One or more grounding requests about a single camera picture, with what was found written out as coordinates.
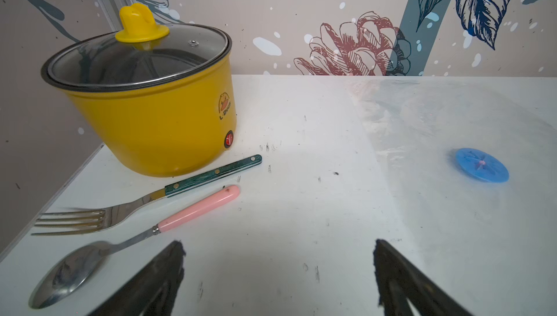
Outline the yellow electric pot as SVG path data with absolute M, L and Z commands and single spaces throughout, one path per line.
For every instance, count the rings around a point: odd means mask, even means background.
M 165 178 L 198 170 L 230 149 L 236 136 L 228 56 L 150 88 L 65 94 L 115 157 L 142 175 Z

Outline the blue vacuum bag valve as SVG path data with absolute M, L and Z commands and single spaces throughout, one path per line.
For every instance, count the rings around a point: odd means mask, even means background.
M 509 171 L 494 156 L 477 149 L 459 149 L 455 154 L 459 167 L 469 176 L 488 183 L 505 183 Z

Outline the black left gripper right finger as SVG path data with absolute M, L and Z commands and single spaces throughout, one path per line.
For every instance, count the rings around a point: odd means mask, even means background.
M 416 309 L 420 315 L 471 316 L 386 240 L 376 240 L 374 267 L 385 315 L 412 315 Z

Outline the glass lid yellow knob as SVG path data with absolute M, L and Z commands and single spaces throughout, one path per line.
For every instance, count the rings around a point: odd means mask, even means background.
M 144 42 L 120 42 L 115 33 L 84 40 L 48 59 L 41 76 L 67 91 L 132 91 L 196 75 L 232 49 L 232 39 L 218 28 L 171 24 L 167 29 L 168 34 Z

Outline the clear vacuum bag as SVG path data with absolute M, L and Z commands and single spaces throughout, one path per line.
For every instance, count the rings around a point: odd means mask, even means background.
M 384 77 L 348 92 L 410 232 L 408 259 L 474 315 L 555 315 L 556 80 Z M 509 180 L 467 175 L 464 148 Z

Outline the pink handled spoon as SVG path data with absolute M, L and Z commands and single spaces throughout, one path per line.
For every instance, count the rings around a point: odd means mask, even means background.
M 30 307 L 39 310 L 58 303 L 84 285 L 110 255 L 197 219 L 230 203 L 240 194 L 239 186 L 230 185 L 124 242 L 98 241 L 72 251 L 42 278 L 30 297 Z

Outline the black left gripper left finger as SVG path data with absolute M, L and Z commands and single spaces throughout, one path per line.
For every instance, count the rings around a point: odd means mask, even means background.
M 186 252 L 179 241 L 168 244 L 91 315 L 170 315 L 184 279 Z

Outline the green handled fork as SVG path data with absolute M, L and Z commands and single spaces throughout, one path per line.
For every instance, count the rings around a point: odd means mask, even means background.
M 123 222 L 133 213 L 148 204 L 163 198 L 170 198 L 203 185 L 215 182 L 230 175 L 260 165 L 263 157 L 259 154 L 249 156 L 184 180 L 176 181 L 135 201 L 100 209 L 80 209 L 70 212 L 42 213 L 34 227 L 45 228 L 37 236 L 72 236 L 96 233 Z

